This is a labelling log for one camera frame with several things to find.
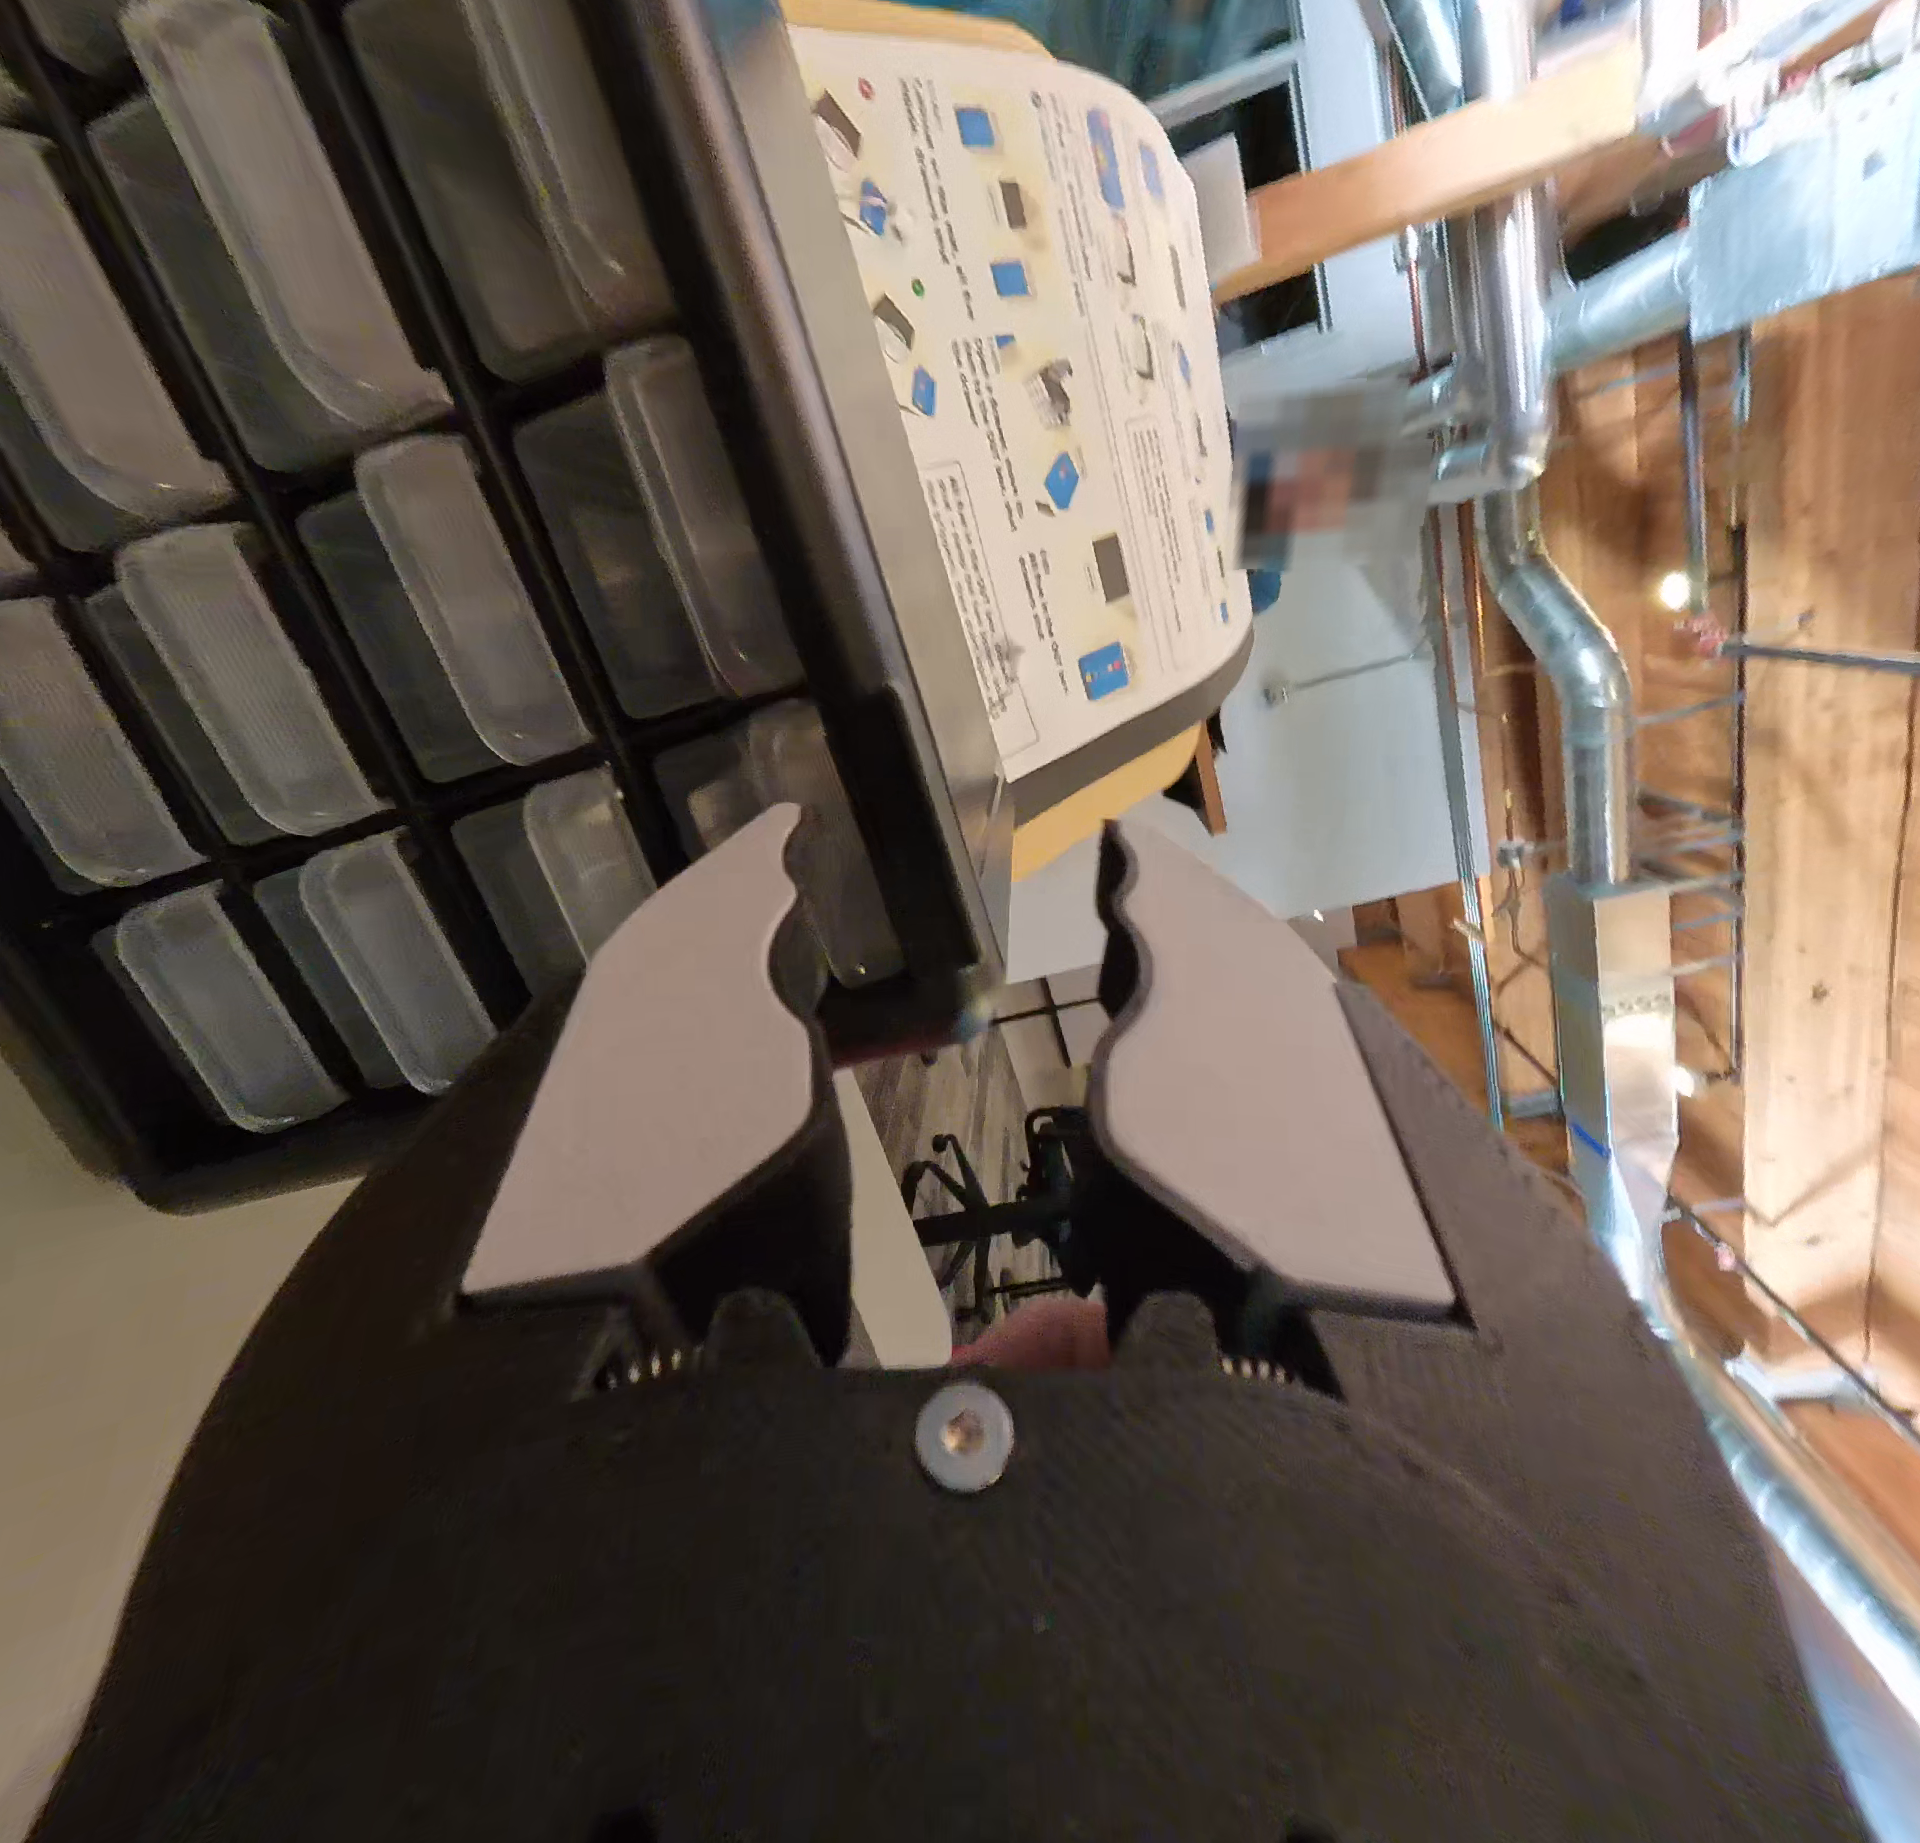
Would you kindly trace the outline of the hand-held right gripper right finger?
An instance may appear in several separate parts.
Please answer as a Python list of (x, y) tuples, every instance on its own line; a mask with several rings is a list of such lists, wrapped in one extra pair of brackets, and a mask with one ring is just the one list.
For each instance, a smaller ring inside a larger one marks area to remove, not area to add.
[(1458, 1285), (1335, 972), (1159, 829), (1106, 823), (1106, 1026), (1087, 1109), (1111, 1168), (1236, 1280), (1445, 1318)]

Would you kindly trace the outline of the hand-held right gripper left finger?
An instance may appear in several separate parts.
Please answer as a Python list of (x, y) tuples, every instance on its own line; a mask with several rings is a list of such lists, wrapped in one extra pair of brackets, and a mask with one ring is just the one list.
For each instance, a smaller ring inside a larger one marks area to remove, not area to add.
[(824, 1365), (851, 1334), (851, 1150), (825, 1040), (782, 982), (803, 937), (795, 803), (625, 918), (544, 1034), (456, 1090), (487, 1160), (458, 1268), (494, 1345), (589, 1318), (652, 1339), (771, 1301)]

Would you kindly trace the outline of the black office chair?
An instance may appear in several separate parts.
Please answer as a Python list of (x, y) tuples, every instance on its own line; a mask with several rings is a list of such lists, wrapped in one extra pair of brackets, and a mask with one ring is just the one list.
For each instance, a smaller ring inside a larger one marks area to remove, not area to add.
[(880, 1144), (959, 1334), (1069, 1287), (1087, 1071), (1106, 1015), (1096, 969), (1001, 989), (971, 1040), (886, 1064)]

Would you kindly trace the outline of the wooden beam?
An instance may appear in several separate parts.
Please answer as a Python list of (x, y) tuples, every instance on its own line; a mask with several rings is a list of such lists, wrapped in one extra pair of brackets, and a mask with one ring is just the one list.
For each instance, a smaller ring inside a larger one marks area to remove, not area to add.
[(1645, 173), (1658, 141), (1637, 129), (1641, 58), (1626, 43), (1574, 59), (1506, 103), (1472, 103), (1372, 149), (1247, 199), (1256, 258), (1212, 281), (1223, 304), (1307, 275), (1407, 226), (1553, 189), (1605, 204)]

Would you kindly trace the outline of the silver round duct pipe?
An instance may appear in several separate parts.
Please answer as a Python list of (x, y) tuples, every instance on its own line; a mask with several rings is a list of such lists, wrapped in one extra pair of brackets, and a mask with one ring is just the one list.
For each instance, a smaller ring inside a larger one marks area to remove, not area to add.
[[(1560, 0), (1460, 0), (1466, 104), (1516, 112), (1537, 82), (1537, 43)], [(1548, 293), (1557, 231), (1537, 178), (1470, 221), (1479, 444), (1450, 449), (1446, 495), (1475, 496), (1480, 577), (1548, 673), (1560, 711), (1565, 868), (1599, 895), (1629, 887), (1636, 758), (1634, 686), (1620, 648), (1548, 552), (1539, 479), (1556, 427)]]

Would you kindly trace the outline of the grey wrapped duct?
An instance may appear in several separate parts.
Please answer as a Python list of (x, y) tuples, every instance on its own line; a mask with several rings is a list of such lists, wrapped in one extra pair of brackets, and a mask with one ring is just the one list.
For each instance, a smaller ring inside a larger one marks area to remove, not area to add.
[(1916, 0), (1637, 0), (1636, 132), (1722, 148), (1625, 266), (1622, 342), (1710, 341), (1916, 270)]

